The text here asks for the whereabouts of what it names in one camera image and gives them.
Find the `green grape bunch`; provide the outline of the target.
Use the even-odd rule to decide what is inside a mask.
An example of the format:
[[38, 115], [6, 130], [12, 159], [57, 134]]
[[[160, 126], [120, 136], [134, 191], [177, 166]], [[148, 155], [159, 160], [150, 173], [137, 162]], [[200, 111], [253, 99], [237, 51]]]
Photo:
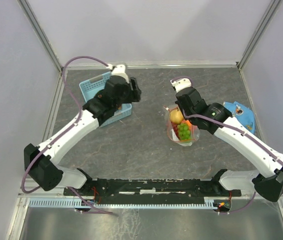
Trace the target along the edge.
[[178, 138], [183, 140], [189, 140], [191, 138], [191, 130], [187, 126], [183, 126], [182, 124], [179, 124], [179, 136]]

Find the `orange pink peach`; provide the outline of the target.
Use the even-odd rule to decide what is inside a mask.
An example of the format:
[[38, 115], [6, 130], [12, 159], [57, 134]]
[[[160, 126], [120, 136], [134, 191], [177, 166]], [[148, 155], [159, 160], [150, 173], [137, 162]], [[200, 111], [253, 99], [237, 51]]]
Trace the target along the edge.
[[183, 120], [181, 124], [185, 127], [187, 126], [190, 130], [193, 128], [193, 125], [190, 123], [189, 120]]

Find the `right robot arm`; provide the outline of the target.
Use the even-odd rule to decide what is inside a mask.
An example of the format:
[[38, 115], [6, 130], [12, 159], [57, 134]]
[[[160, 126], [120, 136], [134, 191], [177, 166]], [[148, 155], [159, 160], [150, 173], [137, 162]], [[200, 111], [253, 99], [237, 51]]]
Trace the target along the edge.
[[207, 104], [191, 87], [174, 87], [176, 104], [183, 116], [236, 149], [249, 160], [255, 171], [224, 171], [211, 182], [211, 191], [222, 196], [228, 190], [255, 191], [270, 202], [283, 195], [283, 154], [249, 132], [223, 105]]

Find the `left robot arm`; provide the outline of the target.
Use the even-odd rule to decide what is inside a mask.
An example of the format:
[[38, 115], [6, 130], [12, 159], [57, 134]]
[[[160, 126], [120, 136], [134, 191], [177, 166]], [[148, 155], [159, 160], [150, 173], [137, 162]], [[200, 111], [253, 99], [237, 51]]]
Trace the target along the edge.
[[89, 194], [92, 178], [80, 168], [61, 167], [59, 162], [83, 137], [113, 117], [122, 104], [139, 102], [141, 93], [134, 77], [126, 80], [112, 75], [104, 89], [87, 101], [80, 113], [58, 133], [37, 146], [30, 143], [24, 148], [27, 175], [44, 191], [63, 186], [74, 188], [81, 195]]

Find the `red lychee cluster with leaves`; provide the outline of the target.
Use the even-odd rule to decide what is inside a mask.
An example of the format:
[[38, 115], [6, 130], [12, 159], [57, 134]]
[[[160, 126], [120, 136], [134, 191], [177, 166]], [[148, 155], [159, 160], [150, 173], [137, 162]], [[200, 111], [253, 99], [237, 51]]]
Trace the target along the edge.
[[97, 92], [94, 97], [100, 99], [102, 97], [102, 92], [101, 91]]

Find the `clear zip top bag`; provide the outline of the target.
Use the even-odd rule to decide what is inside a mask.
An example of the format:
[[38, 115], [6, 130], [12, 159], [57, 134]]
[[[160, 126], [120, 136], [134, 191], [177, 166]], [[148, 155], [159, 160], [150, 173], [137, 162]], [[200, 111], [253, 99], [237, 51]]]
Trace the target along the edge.
[[166, 133], [174, 143], [183, 147], [190, 147], [200, 138], [200, 130], [186, 120], [180, 108], [175, 105], [163, 106], [165, 110]]

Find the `purple grape bunch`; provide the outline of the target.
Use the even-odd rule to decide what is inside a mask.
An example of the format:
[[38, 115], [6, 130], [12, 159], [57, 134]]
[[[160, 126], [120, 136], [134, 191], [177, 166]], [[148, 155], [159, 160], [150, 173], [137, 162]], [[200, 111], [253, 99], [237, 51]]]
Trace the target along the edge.
[[178, 137], [179, 136], [179, 131], [180, 131], [180, 125], [176, 124], [174, 122], [171, 122], [172, 130], [175, 133], [175, 135]]

